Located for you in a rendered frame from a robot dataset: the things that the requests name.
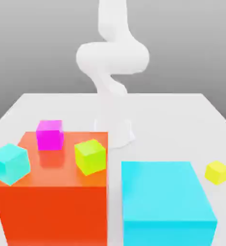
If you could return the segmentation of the small lime green cube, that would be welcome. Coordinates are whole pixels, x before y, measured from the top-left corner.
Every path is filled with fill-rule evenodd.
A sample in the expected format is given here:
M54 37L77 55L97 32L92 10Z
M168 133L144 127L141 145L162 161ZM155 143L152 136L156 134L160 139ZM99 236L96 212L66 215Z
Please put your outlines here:
M106 149L96 139L75 144L75 162L85 176L106 169Z

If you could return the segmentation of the small magenta cube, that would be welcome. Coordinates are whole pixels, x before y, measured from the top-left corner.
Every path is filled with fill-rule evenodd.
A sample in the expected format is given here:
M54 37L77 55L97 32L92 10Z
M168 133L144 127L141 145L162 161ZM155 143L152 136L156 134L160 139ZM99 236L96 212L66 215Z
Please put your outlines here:
M64 131L62 120L41 120L36 129L38 150L62 150Z

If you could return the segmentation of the small turquoise cube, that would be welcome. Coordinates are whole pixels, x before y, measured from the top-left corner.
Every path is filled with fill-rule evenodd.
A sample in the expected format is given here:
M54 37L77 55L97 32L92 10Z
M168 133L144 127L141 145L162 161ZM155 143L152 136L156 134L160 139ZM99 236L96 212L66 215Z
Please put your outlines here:
M12 185L31 171L28 152L14 144L0 147L0 181Z

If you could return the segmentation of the small yellow cube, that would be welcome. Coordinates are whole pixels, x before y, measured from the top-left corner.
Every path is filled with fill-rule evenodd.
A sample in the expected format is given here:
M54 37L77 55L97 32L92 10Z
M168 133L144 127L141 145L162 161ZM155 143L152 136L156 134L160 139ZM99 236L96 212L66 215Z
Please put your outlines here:
M206 166L205 178L215 185L226 181L226 165L220 161L213 161Z

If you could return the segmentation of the large cyan box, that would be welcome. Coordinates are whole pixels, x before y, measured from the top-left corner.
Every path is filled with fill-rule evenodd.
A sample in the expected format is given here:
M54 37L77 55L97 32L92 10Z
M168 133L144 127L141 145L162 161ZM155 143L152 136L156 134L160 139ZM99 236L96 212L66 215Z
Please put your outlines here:
M121 164L123 246L211 246L217 218L189 162Z

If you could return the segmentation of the large orange box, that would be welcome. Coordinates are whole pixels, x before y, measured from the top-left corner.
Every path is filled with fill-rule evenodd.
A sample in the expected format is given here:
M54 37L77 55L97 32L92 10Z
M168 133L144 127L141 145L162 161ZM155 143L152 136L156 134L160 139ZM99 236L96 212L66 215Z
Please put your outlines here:
M105 132L65 132L61 151L39 151L35 132L19 146L31 171L9 186L0 181L0 221L8 246L107 246L107 171L84 175L74 146Z

